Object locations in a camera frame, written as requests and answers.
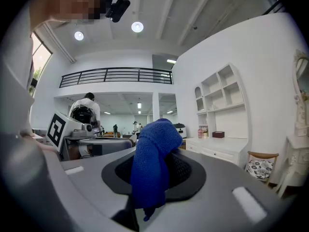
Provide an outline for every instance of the black camera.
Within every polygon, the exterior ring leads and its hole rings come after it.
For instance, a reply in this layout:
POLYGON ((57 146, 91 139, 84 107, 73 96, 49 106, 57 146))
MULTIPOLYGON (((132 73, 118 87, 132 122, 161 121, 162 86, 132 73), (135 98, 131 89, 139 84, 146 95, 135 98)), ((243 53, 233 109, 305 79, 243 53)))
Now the black camera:
POLYGON ((127 8, 130 6, 129 0, 118 0, 116 3, 111 4, 111 8, 106 13, 106 17, 110 18, 112 22, 120 21, 127 8))

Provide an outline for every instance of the towel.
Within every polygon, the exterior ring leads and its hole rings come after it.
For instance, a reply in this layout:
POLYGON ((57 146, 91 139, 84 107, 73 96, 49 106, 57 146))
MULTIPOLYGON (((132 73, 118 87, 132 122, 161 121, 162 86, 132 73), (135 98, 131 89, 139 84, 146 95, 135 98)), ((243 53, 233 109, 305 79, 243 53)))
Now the towel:
POLYGON ((164 159, 182 142, 173 124, 165 118, 141 130, 131 170, 131 185, 134 207, 144 209, 144 221, 165 204, 169 170, 164 159))

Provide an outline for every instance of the railing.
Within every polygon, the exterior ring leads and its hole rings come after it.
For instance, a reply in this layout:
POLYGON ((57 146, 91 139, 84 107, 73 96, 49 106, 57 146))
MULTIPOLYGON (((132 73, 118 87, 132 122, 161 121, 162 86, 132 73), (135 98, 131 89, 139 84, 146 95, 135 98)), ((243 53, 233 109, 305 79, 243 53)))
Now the railing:
POLYGON ((173 84, 172 72, 148 68, 103 68, 62 76, 60 87, 102 82, 147 82, 173 84))
POLYGON ((280 0, 277 0, 273 5, 271 5, 271 7, 266 10, 262 15, 266 15, 269 14, 272 10, 273 13, 279 13, 279 12, 285 12, 285 8, 283 6, 283 4, 281 3, 280 0))

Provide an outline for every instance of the pink bottle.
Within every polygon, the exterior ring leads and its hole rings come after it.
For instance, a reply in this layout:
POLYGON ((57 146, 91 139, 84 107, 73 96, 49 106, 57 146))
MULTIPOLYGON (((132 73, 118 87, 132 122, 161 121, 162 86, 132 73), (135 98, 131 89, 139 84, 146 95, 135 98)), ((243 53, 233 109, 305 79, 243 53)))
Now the pink bottle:
POLYGON ((197 133, 198 133, 198 138, 203 137, 203 130, 202 129, 198 129, 197 133))

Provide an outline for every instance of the patterned pillow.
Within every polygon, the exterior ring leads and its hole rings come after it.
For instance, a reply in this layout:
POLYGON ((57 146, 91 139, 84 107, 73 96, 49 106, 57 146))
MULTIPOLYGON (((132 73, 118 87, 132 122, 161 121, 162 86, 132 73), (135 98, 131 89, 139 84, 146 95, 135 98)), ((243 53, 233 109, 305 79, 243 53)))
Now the patterned pillow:
POLYGON ((269 178, 273 163, 267 160, 251 160, 248 163, 248 172, 255 178, 269 178))

